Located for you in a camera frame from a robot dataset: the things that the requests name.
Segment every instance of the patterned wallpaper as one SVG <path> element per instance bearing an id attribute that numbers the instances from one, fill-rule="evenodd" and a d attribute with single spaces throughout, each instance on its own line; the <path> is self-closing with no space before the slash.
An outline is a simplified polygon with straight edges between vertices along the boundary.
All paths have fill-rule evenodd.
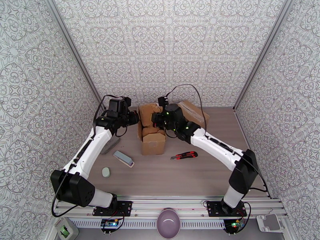
<path id="1" fill-rule="evenodd" d="M 0 0 L 0 238 L 42 239 L 97 106 L 43 0 Z"/>
<path id="2" fill-rule="evenodd" d="M 55 1 L 101 95 L 233 106 L 284 0 Z"/>
<path id="3" fill-rule="evenodd" d="M 320 239 L 320 0 L 296 0 L 238 117 L 299 239 Z"/>

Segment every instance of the cardboard box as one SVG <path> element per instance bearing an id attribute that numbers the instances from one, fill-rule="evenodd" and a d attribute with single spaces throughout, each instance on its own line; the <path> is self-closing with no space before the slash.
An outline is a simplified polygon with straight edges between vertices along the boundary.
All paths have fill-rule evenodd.
<path id="1" fill-rule="evenodd" d="M 204 128 L 204 119 L 200 108 L 196 107 L 194 104 L 187 100 L 179 102 L 178 106 L 181 107 L 186 120 L 195 122 L 196 124 L 199 124 L 202 128 Z M 210 116 L 205 112 L 203 113 L 204 117 L 206 118 L 206 123 L 208 125 Z"/>
<path id="2" fill-rule="evenodd" d="M 141 154 L 144 156 L 163 154 L 164 146 L 166 144 L 166 136 L 164 131 L 158 130 L 157 133 L 151 133 L 151 134 L 147 134 L 146 132 L 144 132 L 144 134 L 146 135 L 142 136 L 142 130 L 144 127 L 142 125 L 142 119 L 141 119 L 141 118 L 144 118 L 144 124 L 149 125 L 150 122 L 147 120 L 150 119 L 151 121 L 151 115 L 154 112 L 154 110 L 156 110 L 155 112 L 160 112 L 161 110 L 159 110 L 160 108 L 156 104 L 146 104 L 146 105 L 143 105 L 143 107 L 144 108 L 142 110 L 140 109 L 140 107 L 138 107 L 138 113 L 140 116 L 140 121 L 138 122 L 138 138 L 140 139 L 141 146 L 142 146 Z M 147 128 L 149 128 L 148 130 L 150 132 L 153 132 L 153 130 L 150 129 L 150 126 L 148 126 Z"/>

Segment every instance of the wooden tabletop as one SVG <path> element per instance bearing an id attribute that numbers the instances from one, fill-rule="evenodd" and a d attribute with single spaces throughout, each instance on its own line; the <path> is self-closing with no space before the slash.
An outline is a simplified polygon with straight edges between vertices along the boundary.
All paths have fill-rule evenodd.
<path id="1" fill-rule="evenodd" d="M 246 150 L 247 145 L 231 108 L 204 108 L 210 115 L 207 131 L 223 142 Z M 119 150 L 135 162 L 129 168 L 116 159 L 113 153 Z M 171 156 L 187 151 L 196 151 L 197 158 L 170 160 Z M 102 176 L 102 168 L 110 169 L 110 177 Z M 96 188 L 117 195 L 143 196 L 219 196 L 228 189 L 229 171 L 219 160 L 179 139 L 167 137 L 163 155 L 142 156 L 137 126 L 128 127 L 121 141 L 107 154 L 95 161 L 89 181 Z M 253 187 L 263 188 L 256 178 Z M 251 196 L 266 195 L 251 191 Z"/>

